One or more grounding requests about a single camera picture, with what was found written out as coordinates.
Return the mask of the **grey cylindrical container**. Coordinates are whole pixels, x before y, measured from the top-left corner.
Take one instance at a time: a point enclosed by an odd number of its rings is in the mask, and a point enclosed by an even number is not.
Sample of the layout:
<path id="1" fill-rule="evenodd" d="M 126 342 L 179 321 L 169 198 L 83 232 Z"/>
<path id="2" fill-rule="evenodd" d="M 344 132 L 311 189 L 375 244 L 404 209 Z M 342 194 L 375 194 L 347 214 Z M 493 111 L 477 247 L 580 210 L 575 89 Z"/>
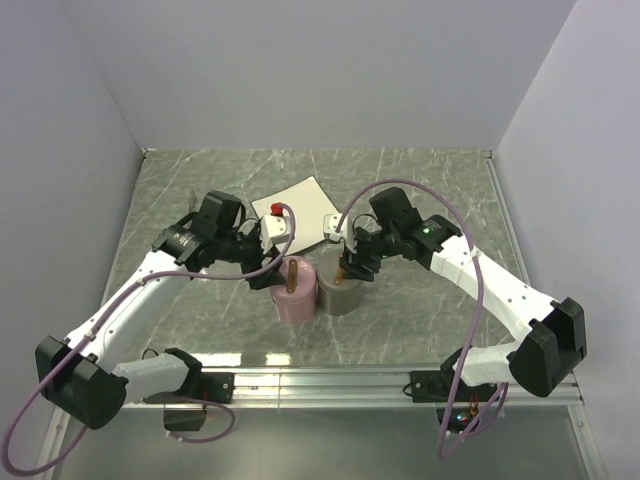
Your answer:
<path id="1" fill-rule="evenodd" d="M 341 283 L 332 280 L 318 286 L 318 305 L 331 316 L 343 316 L 353 311 L 362 285 L 360 280 L 344 279 Z"/>

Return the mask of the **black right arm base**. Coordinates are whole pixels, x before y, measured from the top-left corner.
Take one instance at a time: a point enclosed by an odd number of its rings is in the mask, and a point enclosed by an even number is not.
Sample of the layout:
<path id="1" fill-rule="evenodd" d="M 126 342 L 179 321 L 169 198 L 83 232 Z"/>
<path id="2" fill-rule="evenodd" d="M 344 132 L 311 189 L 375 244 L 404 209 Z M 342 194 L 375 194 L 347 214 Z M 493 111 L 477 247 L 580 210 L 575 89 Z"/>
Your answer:
<path id="1" fill-rule="evenodd" d="M 409 383 L 403 387 L 402 392 L 405 396 L 410 397 L 414 403 L 446 403 L 452 381 L 452 373 L 436 370 L 413 370 L 409 372 Z M 496 391 L 496 385 L 482 384 L 469 387 L 460 381 L 454 402 L 486 402 Z"/>

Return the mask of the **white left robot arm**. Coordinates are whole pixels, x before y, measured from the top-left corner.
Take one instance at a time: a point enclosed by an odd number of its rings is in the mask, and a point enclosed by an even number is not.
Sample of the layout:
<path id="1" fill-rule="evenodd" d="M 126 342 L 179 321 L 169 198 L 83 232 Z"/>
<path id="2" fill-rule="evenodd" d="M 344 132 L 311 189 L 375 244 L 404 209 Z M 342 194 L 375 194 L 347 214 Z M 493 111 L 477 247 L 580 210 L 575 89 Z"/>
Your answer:
<path id="1" fill-rule="evenodd" d="M 198 210 L 163 229 L 95 314 L 64 339 L 48 336 L 37 346 L 42 396 L 91 430 L 129 402 L 159 394 L 180 402 L 203 399 L 202 364 L 193 355 L 169 348 L 148 360 L 124 363 L 121 357 L 166 301 L 195 279 L 212 279 L 207 270 L 217 262 L 238 265 L 238 279 L 253 290 L 284 284 L 279 267 L 295 238 L 292 208 L 277 202 L 242 232 L 245 214 L 239 198 L 211 191 Z"/>

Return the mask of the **grey round lid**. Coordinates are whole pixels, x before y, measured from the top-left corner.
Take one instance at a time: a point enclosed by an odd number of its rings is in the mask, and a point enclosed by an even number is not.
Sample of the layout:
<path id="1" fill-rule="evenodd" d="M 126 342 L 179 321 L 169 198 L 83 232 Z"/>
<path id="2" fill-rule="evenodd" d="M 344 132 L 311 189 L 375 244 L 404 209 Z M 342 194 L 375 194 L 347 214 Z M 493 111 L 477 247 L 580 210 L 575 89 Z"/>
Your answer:
<path id="1" fill-rule="evenodd" d="M 319 288 L 332 295 L 347 295 L 355 292 L 363 281 L 347 277 L 346 271 L 340 265 L 341 255 L 323 256 L 319 261 L 317 280 Z"/>

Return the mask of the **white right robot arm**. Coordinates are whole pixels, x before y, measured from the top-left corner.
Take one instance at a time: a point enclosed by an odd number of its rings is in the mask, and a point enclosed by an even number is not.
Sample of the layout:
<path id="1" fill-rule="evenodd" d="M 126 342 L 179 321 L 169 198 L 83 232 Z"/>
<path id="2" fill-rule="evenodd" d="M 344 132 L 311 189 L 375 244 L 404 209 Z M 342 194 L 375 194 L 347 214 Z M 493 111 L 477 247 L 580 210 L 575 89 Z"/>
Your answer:
<path id="1" fill-rule="evenodd" d="M 549 396 L 587 355 L 583 307 L 518 279 L 478 249 L 460 221 L 422 217 L 401 181 L 384 184 L 369 201 L 377 230 L 356 226 L 347 213 L 325 217 L 326 238 L 344 244 L 345 277 L 371 282 L 384 259 L 401 256 L 452 282 L 475 300 L 478 313 L 488 311 L 509 331 L 509 344 L 466 344 L 447 359 L 441 386 L 448 397 L 461 400 L 477 386 L 501 383 Z"/>

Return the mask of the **pink round lid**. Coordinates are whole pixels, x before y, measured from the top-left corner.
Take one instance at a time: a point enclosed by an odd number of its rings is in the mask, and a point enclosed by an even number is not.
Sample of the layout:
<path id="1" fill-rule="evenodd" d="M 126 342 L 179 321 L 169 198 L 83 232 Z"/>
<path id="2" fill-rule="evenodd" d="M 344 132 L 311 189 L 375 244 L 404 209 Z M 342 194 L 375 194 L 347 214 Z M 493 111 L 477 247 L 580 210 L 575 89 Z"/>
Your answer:
<path id="1" fill-rule="evenodd" d="M 278 272 L 285 283 L 270 288 L 276 303 L 293 304 L 316 295 L 317 277 L 313 265 L 300 256 L 286 256 Z"/>

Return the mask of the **pink cylindrical container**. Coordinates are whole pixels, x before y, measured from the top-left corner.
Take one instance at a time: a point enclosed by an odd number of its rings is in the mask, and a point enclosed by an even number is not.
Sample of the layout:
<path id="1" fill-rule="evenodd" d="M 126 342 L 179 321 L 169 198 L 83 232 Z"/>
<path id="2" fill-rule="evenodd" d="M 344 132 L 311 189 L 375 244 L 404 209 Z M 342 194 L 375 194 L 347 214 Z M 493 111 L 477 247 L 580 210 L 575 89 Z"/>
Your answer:
<path id="1" fill-rule="evenodd" d="M 297 287 L 289 293 L 284 285 L 272 287 L 270 294 L 279 319 L 287 323 L 309 321 L 316 311 L 316 287 Z"/>

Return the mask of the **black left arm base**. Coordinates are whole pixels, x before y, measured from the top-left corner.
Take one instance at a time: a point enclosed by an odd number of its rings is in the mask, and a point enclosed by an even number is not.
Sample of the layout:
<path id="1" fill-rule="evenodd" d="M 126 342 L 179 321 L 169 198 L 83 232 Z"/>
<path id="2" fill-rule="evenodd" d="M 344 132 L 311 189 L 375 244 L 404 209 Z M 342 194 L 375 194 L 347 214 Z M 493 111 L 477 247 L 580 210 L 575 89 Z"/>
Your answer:
<path id="1" fill-rule="evenodd" d="M 205 371 L 200 374 L 195 389 L 185 392 L 163 392 L 146 397 L 142 400 L 146 404 L 197 403 L 210 401 L 219 404 L 230 404 L 233 398 L 235 375 L 230 371 L 213 372 Z"/>

